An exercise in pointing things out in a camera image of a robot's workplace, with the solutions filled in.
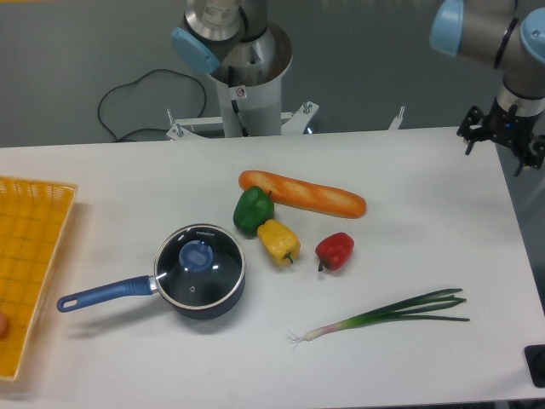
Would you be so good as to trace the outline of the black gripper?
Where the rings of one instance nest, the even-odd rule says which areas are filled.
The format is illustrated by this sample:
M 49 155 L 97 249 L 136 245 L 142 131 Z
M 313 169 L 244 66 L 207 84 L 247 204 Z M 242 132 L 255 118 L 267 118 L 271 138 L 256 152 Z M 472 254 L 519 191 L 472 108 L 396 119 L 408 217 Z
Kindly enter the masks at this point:
M 466 144 L 465 154 L 472 152 L 476 142 L 491 140 L 512 150 L 519 161 L 515 176 L 524 167 L 539 170 L 544 160 L 544 135 L 532 134 L 538 115 L 521 116 L 519 109 L 514 104 L 505 110 L 494 100 L 485 117 L 477 106 L 472 106 L 456 131 Z

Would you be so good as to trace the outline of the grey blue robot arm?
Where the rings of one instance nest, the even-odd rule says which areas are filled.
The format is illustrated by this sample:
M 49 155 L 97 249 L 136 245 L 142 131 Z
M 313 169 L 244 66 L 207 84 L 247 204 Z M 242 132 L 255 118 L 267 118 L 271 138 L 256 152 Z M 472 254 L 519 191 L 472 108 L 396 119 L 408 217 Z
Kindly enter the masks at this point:
M 544 139 L 534 126 L 544 110 L 544 12 L 517 18 L 514 1 L 445 1 L 429 35 L 450 56 L 480 61 L 503 73 L 488 113 L 473 107 L 457 133 L 469 147 L 492 141 L 508 148 L 520 168 L 540 168 Z M 171 32 L 175 52 L 215 82 L 227 137 L 297 135 L 315 113 L 305 103 L 281 119 L 281 79 L 292 45 L 269 21 L 264 1 L 190 1 Z

